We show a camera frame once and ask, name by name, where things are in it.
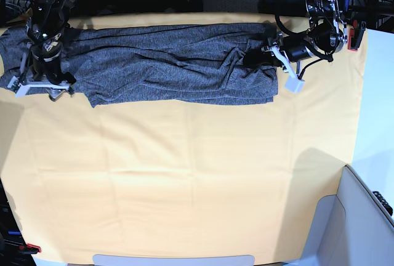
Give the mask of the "black round arm base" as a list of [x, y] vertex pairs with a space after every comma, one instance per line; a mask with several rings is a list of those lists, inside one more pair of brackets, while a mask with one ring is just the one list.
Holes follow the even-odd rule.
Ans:
[[280, 15], [304, 17], [307, 14], [305, 0], [259, 0], [257, 10], [260, 14], [276, 14], [280, 4]]

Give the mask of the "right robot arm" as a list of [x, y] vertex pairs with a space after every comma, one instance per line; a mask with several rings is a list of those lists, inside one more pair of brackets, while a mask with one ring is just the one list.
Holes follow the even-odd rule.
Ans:
[[63, 35], [77, 0], [29, 0], [32, 16], [27, 20], [26, 50], [19, 73], [7, 88], [23, 97], [32, 89], [44, 89], [52, 101], [73, 94], [74, 76], [61, 69]]

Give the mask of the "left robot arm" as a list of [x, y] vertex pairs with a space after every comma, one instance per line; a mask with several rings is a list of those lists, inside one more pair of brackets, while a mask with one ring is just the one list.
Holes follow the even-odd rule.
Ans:
[[320, 61], [333, 61], [333, 55], [348, 41], [345, 16], [349, 0], [304, 0], [309, 27], [301, 32], [291, 31], [281, 21], [286, 0], [278, 0], [275, 37], [267, 39], [260, 49], [248, 52], [243, 60], [246, 67], [259, 65], [283, 67], [297, 65], [296, 76], [301, 78], [306, 68]]

